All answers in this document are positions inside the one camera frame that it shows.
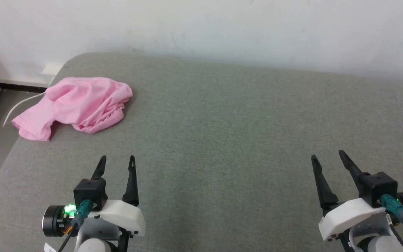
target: teal cable connector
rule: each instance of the teal cable connector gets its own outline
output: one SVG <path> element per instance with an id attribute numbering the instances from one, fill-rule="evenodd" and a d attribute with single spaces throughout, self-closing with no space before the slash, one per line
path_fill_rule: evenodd
<path id="1" fill-rule="evenodd" d="M 80 203 L 80 206 L 77 208 L 76 214 L 71 221 L 72 226 L 77 224 L 77 226 L 74 226 L 74 229 L 80 229 L 80 227 L 83 225 L 83 221 L 88 217 L 88 214 L 90 214 L 91 209 L 93 209 L 93 203 L 89 199 L 86 199 Z"/>
<path id="2" fill-rule="evenodd" d="M 380 198 L 380 204 L 387 209 L 388 212 L 394 214 L 403 224 L 403 206 L 395 198 L 389 194 L 384 194 Z"/>

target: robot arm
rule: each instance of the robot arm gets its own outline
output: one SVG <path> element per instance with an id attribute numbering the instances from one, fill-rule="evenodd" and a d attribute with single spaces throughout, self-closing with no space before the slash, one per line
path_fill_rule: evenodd
<path id="1" fill-rule="evenodd" d="M 403 241 L 393 221 L 403 223 L 403 192 L 397 182 L 384 172 L 362 172 L 343 151 L 339 151 L 345 168 L 350 172 L 359 197 L 339 202 L 323 176 L 323 169 L 312 156 L 313 174 L 317 185 L 323 218 L 318 224 L 324 241 L 339 239 L 345 252 L 403 252 Z M 356 238 L 367 238 L 356 242 Z"/>
<path id="2" fill-rule="evenodd" d="M 105 193 L 106 156 L 102 156 L 91 179 L 82 179 L 74 189 L 75 205 L 50 206 L 43 217 L 45 236 L 77 236 L 74 252 L 127 252 L 128 241 L 146 234 L 146 222 L 139 205 L 134 156 L 128 165 L 128 183 L 122 200 L 110 200 Z"/>

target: white baseboard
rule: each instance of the white baseboard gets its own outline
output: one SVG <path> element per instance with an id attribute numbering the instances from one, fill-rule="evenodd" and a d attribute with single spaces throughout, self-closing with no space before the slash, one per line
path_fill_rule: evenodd
<path id="1" fill-rule="evenodd" d="M 37 86 L 39 88 L 48 88 L 49 84 L 40 78 L 0 78 L 0 83 L 14 84 L 20 86 Z"/>
<path id="2" fill-rule="evenodd" d="M 63 65 L 47 64 L 43 71 L 41 71 L 45 83 L 51 84 L 62 67 Z"/>

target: white cable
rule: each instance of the white cable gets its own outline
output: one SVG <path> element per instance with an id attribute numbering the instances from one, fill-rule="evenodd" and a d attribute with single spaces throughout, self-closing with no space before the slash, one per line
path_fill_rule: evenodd
<path id="1" fill-rule="evenodd" d="M 7 114 L 7 116 L 6 116 L 6 119 L 4 120 L 4 123 L 3 123 L 3 127 L 6 125 L 7 119 L 8 119 L 8 117 L 10 116 L 10 114 L 12 113 L 12 111 L 13 111 L 14 109 L 16 109 L 16 107 L 18 107 L 18 105 L 20 105 L 21 103 L 23 103 L 23 102 L 25 102 L 25 101 L 27 101 L 27 100 L 34 99 L 35 97 L 42 96 L 44 93 L 45 93 L 45 92 L 43 92 L 43 93 L 41 93 L 41 94 L 37 94 L 37 95 L 32 96 L 32 97 L 29 97 L 29 98 L 27 98 L 27 99 L 24 99 L 24 100 L 22 100 L 21 102 L 18 102 L 18 103 L 8 112 L 8 114 Z"/>

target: green led light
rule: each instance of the green led light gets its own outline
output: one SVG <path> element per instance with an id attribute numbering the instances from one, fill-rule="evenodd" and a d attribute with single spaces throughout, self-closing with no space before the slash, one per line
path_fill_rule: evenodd
<path id="1" fill-rule="evenodd" d="M 71 213 L 72 213 L 72 215 L 74 215 L 74 212 L 76 210 L 77 210 L 76 205 L 73 205 L 73 204 L 69 204 L 64 207 L 64 212 L 69 215 L 71 215 Z"/>

